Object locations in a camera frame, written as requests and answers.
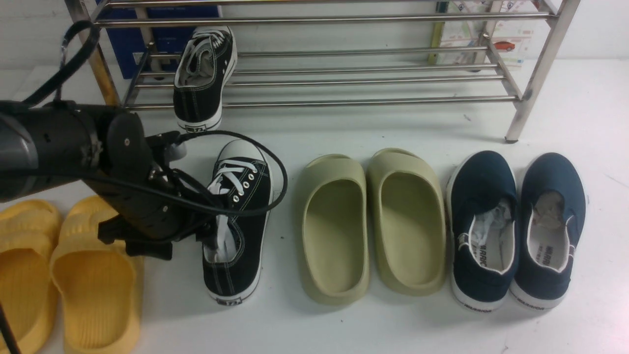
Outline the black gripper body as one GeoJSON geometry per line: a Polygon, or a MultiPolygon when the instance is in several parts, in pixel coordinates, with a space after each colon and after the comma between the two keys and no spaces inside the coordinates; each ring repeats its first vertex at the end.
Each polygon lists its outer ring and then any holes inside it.
{"type": "Polygon", "coordinates": [[[175,149],[182,139],[179,130],[146,136],[139,116],[128,112],[103,115],[94,121],[102,145],[98,172],[120,183],[87,182],[117,211],[116,217],[99,224],[99,240],[105,244],[115,240],[158,244],[182,240],[211,227],[211,213],[175,202],[178,198],[201,202],[200,194],[187,190],[173,172],[167,171],[171,161],[181,158],[175,149]]]}

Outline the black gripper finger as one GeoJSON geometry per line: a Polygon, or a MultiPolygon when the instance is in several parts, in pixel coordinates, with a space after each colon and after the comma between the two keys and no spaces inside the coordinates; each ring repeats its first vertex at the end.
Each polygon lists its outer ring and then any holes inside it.
{"type": "Polygon", "coordinates": [[[137,240],[127,240],[125,242],[125,252],[128,256],[144,256],[158,260],[170,261],[172,259],[173,244],[169,241],[160,242],[139,242],[137,240]]]}

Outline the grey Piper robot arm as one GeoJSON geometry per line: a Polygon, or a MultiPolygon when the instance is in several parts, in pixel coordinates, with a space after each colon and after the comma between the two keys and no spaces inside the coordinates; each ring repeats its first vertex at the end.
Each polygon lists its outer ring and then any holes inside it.
{"type": "Polygon", "coordinates": [[[72,101],[29,108],[1,103],[0,167],[3,203],[77,180],[117,211],[97,222],[104,244],[124,241],[130,256],[172,258],[172,244],[213,229],[213,215],[166,200],[202,203],[167,171],[171,131],[146,136],[137,114],[72,101]]]}

